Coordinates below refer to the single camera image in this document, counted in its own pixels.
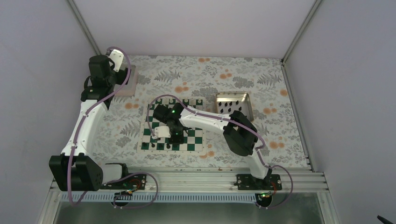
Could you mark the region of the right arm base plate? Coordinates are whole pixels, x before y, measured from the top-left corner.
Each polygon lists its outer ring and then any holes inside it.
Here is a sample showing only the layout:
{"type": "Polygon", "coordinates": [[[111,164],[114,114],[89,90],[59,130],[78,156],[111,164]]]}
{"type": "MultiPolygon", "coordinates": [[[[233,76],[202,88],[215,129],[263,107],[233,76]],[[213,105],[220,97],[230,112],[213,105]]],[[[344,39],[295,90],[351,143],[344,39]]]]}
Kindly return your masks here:
{"type": "Polygon", "coordinates": [[[280,175],[270,175],[269,178],[258,179],[250,174],[238,174],[234,186],[238,190],[282,190],[280,175]]]}

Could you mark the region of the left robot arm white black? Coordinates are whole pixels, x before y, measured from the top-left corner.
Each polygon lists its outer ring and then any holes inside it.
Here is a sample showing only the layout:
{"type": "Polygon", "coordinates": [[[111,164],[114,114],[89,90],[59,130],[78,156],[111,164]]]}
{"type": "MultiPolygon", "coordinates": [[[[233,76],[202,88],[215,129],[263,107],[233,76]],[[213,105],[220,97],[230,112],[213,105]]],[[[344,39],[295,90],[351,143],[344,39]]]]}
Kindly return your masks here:
{"type": "Polygon", "coordinates": [[[97,191],[107,182],[124,189],[130,183],[125,165],[99,165],[90,156],[97,129],[108,112],[115,87],[128,82],[131,67],[121,69],[123,58],[115,51],[89,59],[90,75],[84,82],[75,128],[60,155],[53,155],[49,160],[49,168],[61,191],[97,191]]]}

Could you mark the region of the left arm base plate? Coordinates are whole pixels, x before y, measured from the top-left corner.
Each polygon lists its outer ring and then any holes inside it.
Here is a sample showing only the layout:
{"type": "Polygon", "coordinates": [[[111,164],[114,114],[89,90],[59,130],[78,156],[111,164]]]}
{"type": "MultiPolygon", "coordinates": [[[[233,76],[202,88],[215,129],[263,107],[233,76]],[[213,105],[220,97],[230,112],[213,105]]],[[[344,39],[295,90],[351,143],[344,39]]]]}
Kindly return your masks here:
{"type": "Polygon", "coordinates": [[[100,189],[144,190],[146,179],[147,179],[147,175],[137,174],[120,182],[114,182],[114,183],[102,185],[100,189]]]}

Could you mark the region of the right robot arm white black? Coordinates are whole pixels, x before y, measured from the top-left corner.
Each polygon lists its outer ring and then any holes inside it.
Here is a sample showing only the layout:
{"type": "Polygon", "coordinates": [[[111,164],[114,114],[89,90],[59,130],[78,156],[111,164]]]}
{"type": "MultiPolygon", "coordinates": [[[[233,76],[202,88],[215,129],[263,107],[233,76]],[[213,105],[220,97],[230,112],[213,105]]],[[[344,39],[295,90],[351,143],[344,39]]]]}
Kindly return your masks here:
{"type": "Polygon", "coordinates": [[[231,152],[247,162],[254,186],[264,190],[271,184],[272,172],[260,152],[265,142],[256,145],[263,139],[242,112],[235,110],[231,114],[215,114],[176,103],[172,108],[158,105],[153,118],[164,124],[154,129],[153,138],[167,138],[172,145],[182,144],[184,133],[192,128],[222,134],[231,152]]]}

